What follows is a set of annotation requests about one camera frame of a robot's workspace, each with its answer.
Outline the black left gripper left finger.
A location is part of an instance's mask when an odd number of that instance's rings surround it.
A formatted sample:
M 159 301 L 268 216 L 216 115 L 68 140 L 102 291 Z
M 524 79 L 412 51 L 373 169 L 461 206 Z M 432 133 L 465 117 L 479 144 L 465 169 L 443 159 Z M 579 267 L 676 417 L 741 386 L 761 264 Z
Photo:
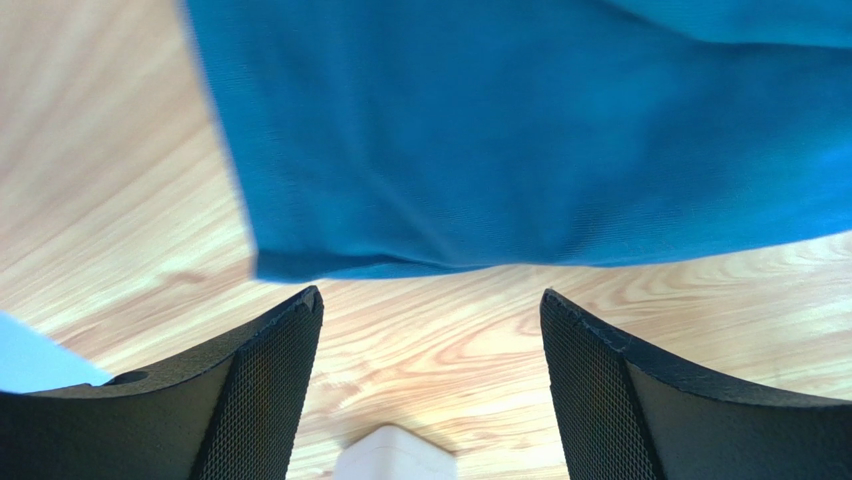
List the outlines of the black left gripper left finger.
M 308 287 L 101 386 L 1 397 L 5 479 L 283 479 L 323 324 Z

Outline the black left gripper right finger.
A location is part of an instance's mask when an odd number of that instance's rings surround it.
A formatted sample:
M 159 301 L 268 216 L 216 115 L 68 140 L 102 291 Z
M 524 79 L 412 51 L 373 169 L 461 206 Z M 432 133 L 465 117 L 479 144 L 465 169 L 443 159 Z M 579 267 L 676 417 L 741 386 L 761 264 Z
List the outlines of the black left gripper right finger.
M 543 350 L 573 479 L 847 479 L 851 405 L 717 372 L 554 290 Z

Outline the teal blue t shirt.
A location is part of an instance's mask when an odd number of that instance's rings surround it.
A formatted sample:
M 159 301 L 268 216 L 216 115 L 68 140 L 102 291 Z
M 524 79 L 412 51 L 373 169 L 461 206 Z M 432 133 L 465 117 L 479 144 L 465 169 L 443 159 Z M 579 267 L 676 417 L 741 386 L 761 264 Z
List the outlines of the teal blue t shirt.
M 269 281 L 851 228 L 847 1 L 190 1 Z

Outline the white power adapter cube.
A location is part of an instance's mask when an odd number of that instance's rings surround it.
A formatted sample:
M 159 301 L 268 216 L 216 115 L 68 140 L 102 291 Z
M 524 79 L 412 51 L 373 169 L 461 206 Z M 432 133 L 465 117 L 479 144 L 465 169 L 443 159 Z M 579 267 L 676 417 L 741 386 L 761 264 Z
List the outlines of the white power adapter cube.
M 396 425 L 383 425 L 339 455 L 334 480 L 457 480 L 455 456 Z

